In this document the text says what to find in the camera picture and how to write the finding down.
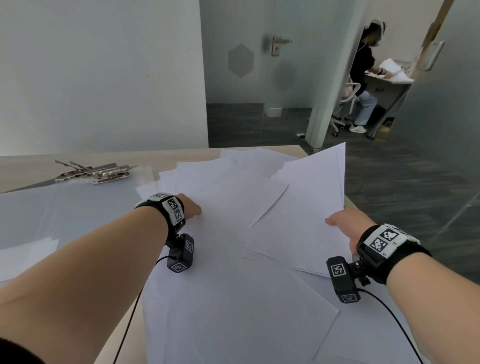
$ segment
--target wire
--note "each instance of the wire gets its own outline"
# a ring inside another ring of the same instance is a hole
[[[384,302],[383,302],[380,298],[378,298],[377,296],[375,296],[373,293],[368,292],[367,290],[364,290],[363,288],[358,288],[358,290],[359,290],[360,292],[365,292],[366,294],[369,294],[370,296],[372,296],[374,299],[376,299],[378,302],[380,302],[380,303],[388,310],[388,312],[390,312],[390,314],[391,314],[391,315],[393,316],[393,318],[395,319],[396,323],[397,323],[397,324],[400,326],[400,328],[402,329],[403,334],[405,335],[405,337],[407,338],[408,342],[410,343],[410,345],[411,345],[413,351],[415,352],[417,358],[419,359],[420,363],[421,363],[421,364],[424,364],[424,363],[423,363],[423,360],[420,358],[420,355],[419,355],[417,349],[415,349],[415,346],[413,346],[412,341],[411,341],[410,338],[408,337],[407,333],[406,333],[405,330],[403,329],[403,326],[400,324],[399,320],[397,319],[397,317],[395,316],[395,314],[392,312],[392,310],[390,310],[390,309],[388,308],[388,306],[387,306],[386,304],[384,304]]]
[[[175,258],[175,257],[171,256],[171,255],[163,256],[159,260],[156,261],[155,266],[158,264],[158,262],[160,260],[165,259],[165,258]],[[128,320],[127,328],[125,329],[125,333],[123,334],[123,338],[121,339],[119,349],[117,350],[117,355],[115,355],[115,359],[113,360],[113,364],[115,364],[117,362],[117,359],[118,359],[119,354],[120,354],[121,347],[123,345],[123,342],[125,341],[125,338],[127,337],[127,332],[128,332],[128,329],[130,328],[130,324],[132,323],[133,314],[135,313],[135,308],[137,308],[138,300],[140,299],[140,295],[142,294],[143,290],[144,290],[144,288],[142,287],[142,289],[140,290],[140,293],[137,296],[135,304],[133,305],[132,314],[130,315],[130,319]]]

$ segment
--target door handle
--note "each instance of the door handle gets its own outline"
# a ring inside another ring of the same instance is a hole
[[[280,48],[284,44],[291,43],[291,39],[284,39],[280,36],[273,36],[273,42],[272,42],[272,56],[273,57],[278,57],[280,55]]]

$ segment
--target light blue jeans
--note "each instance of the light blue jeans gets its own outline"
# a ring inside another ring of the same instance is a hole
[[[355,125],[366,125],[377,105],[377,98],[368,91],[363,91],[355,102],[352,113],[348,116]]]

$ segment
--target white chair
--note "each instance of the white chair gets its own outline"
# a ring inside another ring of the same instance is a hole
[[[361,85],[355,82],[352,82],[352,79],[349,78],[345,89],[343,91],[342,98],[340,100],[340,104],[338,107],[334,110],[334,113],[332,114],[332,118],[330,119],[330,125],[332,126],[332,129],[334,130],[331,135],[337,137],[338,136],[338,127],[335,124],[340,124],[341,129],[345,127],[345,123],[342,121],[341,118],[337,117],[336,115],[342,110],[343,106],[351,102],[350,105],[350,112],[349,114],[352,113],[353,111],[353,106],[355,105],[355,101],[357,99],[356,92],[360,89]]]

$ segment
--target hexagon sticker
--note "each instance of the hexagon sticker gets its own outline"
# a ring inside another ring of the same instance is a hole
[[[228,70],[242,78],[253,71],[254,53],[245,45],[239,44],[228,51]]]

